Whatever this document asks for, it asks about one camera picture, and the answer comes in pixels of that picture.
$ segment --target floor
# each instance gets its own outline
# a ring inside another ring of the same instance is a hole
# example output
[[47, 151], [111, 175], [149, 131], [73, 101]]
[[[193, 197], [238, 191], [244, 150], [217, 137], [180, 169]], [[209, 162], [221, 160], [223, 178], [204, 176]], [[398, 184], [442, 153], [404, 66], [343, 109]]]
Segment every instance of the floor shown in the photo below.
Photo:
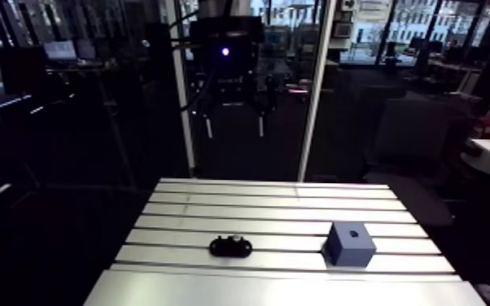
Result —
[[[388, 80], [367, 70], [352, 71], [346, 79], [365, 84]], [[357, 110], [337, 80], [326, 82], [333, 90], [321, 96], [307, 178], [357, 182], [362, 167], [353, 124]], [[93, 110], [98, 116], [91, 117], [70, 107], [52, 110], [57, 116], [31, 116], [26, 104], [7, 109], [20, 119], [8, 120], [10, 129], [0, 128], [0, 159], [18, 155], [11, 166], [21, 170], [12, 179], [27, 177], [26, 161], [41, 185], [31, 181], [0, 198], [0, 304], [83, 303], [158, 179], [187, 176], [172, 98], [160, 96], [140, 111], [112, 114], [129, 167], [106, 114]], [[282, 97], [264, 138], [246, 107], [223, 107], [213, 117], [213, 139], [207, 138], [204, 122], [195, 120], [199, 175], [294, 181], [307, 110], [307, 103]], [[490, 283], [490, 205], [470, 201], [453, 209], [457, 226], [427, 230], [466, 280]]]

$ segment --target white frame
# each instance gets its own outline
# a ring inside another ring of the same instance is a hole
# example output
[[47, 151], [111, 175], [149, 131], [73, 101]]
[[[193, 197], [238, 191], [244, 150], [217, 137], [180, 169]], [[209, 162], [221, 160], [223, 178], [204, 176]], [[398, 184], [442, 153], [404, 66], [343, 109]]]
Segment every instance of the white frame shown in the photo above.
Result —
[[321, 92], [321, 83], [325, 75], [326, 53], [330, 44], [330, 35], [332, 33], [332, 21], [335, 17], [335, 7], [337, 0], [327, 0], [325, 16], [321, 23], [321, 39], [319, 48], [317, 48], [317, 62], [315, 64], [312, 96], [309, 104], [308, 121], [306, 122], [306, 131], [302, 141], [302, 154], [300, 155], [300, 165], [298, 169], [297, 181], [304, 181], [306, 168], [308, 167], [309, 151], [312, 146], [313, 130], [315, 129], [315, 120], [317, 117], [317, 107], [319, 106], [319, 93]]

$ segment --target office chair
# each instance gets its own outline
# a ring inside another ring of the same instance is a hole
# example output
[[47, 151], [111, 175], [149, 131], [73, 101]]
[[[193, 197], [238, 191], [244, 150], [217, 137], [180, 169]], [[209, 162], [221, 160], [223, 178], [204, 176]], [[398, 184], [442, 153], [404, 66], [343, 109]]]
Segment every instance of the office chair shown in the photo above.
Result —
[[365, 180], [389, 185], [420, 224], [451, 225], [452, 214], [435, 188], [450, 172], [446, 159], [466, 140], [468, 118], [429, 100], [392, 99], [382, 104], [374, 106], [381, 111], [365, 148]]

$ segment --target glass wall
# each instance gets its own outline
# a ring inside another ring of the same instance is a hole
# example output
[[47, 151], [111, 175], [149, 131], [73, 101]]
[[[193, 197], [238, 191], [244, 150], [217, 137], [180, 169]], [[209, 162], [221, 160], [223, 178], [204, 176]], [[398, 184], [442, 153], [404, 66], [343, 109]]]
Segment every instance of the glass wall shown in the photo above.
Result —
[[[232, 10], [240, 3], [234, 2]], [[203, 64], [202, 52], [209, 46], [190, 48], [187, 102], [201, 94], [188, 111], [199, 177], [296, 179], [323, 5], [314, 0], [252, 0], [248, 11], [240, 7], [240, 16], [260, 17], [263, 38], [253, 38], [257, 33], [249, 28], [229, 38], [227, 49], [216, 57], [226, 64], [216, 71]], [[240, 39], [252, 57], [232, 47]]]
[[443, 42], [444, 46], [456, 42], [463, 46], [479, 4], [444, 1], [431, 35], [431, 40]]
[[480, 46], [480, 43], [484, 38], [484, 34], [486, 33], [489, 24], [490, 24], [490, 6], [486, 6], [483, 9], [483, 14], [480, 16], [479, 22], [477, 23], [477, 27], [475, 29], [471, 46]]
[[342, 63], [374, 64], [391, 7], [392, 0], [357, 1], [351, 45], [340, 55]]
[[436, 0], [399, 0], [390, 24], [388, 42], [395, 42], [399, 65], [414, 66], [418, 49], [411, 46], [414, 38], [426, 38]]

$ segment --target cable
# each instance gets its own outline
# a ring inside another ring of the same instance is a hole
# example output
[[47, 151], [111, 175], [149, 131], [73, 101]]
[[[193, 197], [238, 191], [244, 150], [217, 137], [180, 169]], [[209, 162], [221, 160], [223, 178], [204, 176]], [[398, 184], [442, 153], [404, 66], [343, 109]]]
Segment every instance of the cable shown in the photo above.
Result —
[[199, 10], [195, 10], [195, 11], [192, 11], [191, 13], [189, 13], [189, 14], [184, 15], [183, 17], [175, 20], [175, 22], [173, 22], [172, 24], [170, 24], [168, 29], [170, 30], [172, 27], [176, 26], [177, 24], [182, 23], [182, 21], [187, 20], [188, 18], [190, 18], [190, 17], [192, 17], [194, 15], [198, 15], [198, 13], [199, 13]]
[[209, 78], [207, 79], [207, 81], [205, 82], [205, 84], [203, 85], [203, 88], [201, 89], [201, 92], [199, 94], [197, 94], [195, 96], [195, 98], [192, 100], [192, 102], [186, 104], [185, 106], [181, 107], [180, 110], [181, 111], [186, 111], [188, 110], [190, 107], [192, 107], [194, 104], [196, 104], [201, 98], [204, 97], [204, 95], [207, 93], [208, 91], [208, 87], [209, 85], [211, 85], [211, 81], [212, 79], [214, 78], [215, 76], [215, 71], [216, 70], [212, 70], [211, 71], [211, 75], [209, 75]]

